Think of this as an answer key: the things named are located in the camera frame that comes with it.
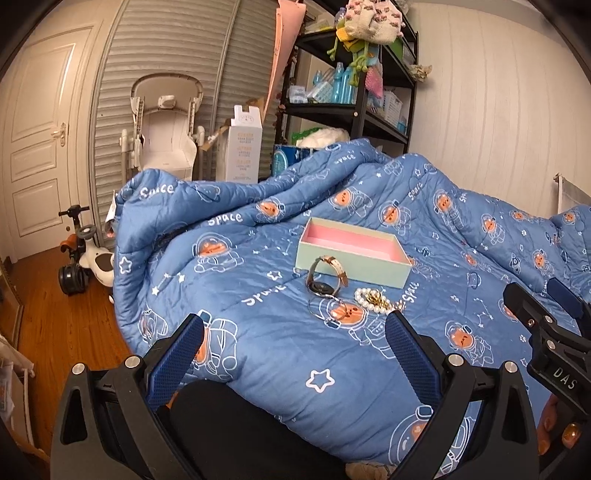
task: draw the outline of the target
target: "metal screw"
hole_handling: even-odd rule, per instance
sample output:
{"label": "metal screw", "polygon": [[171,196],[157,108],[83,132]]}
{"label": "metal screw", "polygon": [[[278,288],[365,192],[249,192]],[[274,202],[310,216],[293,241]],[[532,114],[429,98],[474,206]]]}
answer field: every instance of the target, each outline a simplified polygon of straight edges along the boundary
{"label": "metal screw", "polygon": [[515,362],[506,362],[505,370],[507,370],[510,374],[514,374],[515,372],[517,372],[517,365],[515,364]]}
{"label": "metal screw", "polygon": [[464,364],[464,359],[460,355],[456,355],[455,353],[451,354],[447,357],[447,360],[454,366],[460,367]]}
{"label": "metal screw", "polygon": [[84,371],[84,364],[76,364],[72,367],[72,373],[74,375],[80,375]]}
{"label": "metal screw", "polygon": [[140,362],[140,358],[138,356],[130,356],[126,361],[125,361],[125,366],[127,368],[135,368],[139,365]]}

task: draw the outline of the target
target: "white door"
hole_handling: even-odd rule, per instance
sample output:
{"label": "white door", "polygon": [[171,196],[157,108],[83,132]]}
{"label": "white door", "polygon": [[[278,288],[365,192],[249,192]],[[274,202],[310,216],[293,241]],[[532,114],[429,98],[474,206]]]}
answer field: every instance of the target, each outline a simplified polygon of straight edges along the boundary
{"label": "white door", "polygon": [[17,57],[0,139],[5,204],[18,258],[56,247],[73,233],[72,221],[58,212],[70,206],[68,160],[75,161],[68,159],[70,107],[91,30],[27,42]]}

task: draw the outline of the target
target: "mint green box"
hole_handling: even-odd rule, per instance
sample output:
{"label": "mint green box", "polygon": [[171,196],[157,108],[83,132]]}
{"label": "mint green box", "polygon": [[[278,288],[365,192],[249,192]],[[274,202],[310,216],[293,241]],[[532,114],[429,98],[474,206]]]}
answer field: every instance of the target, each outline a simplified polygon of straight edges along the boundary
{"label": "mint green box", "polygon": [[[298,244],[295,267],[309,270],[316,258],[335,257],[350,280],[403,288],[411,263],[395,235],[347,223],[312,217]],[[320,262],[316,271],[335,275]]]}

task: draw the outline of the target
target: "wooden floor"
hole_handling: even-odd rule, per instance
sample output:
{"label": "wooden floor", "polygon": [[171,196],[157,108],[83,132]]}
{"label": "wooden floor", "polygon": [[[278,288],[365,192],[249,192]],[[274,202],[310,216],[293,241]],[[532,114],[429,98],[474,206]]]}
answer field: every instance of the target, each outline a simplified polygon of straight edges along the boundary
{"label": "wooden floor", "polygon": [[25,305],[18,350],[35,364],[33,436],[47,453],[72,366],[84,362],[91,369],[107,369],[129,355],[106,288],[93,278],[83,294],[67,297],[61,292],[57,272],[65,263],[67,254],[54,248],[19,260],[10,275]]}

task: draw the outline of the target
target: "cardboard box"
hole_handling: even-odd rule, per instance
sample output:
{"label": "cardboard box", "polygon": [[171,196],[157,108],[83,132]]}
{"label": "cardboard box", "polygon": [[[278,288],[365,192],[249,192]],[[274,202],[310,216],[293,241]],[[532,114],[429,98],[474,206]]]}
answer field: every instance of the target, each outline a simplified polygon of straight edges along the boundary
{"label": "cardboard box", "polygon": [[258,107],[234,106],[230,127],[221,132],[216,157],[216,181],[257,183],[261,159],[262,124]]}
{"label": "cardboard box", "polygon": [[[312,217],[301,236],[295,267],[309,270],[322,255],[335,257],[351,280],[394,288],[404,287],[411,269],[395,235]],[[316,271],[335,274],[324,262],[318,264]]]}

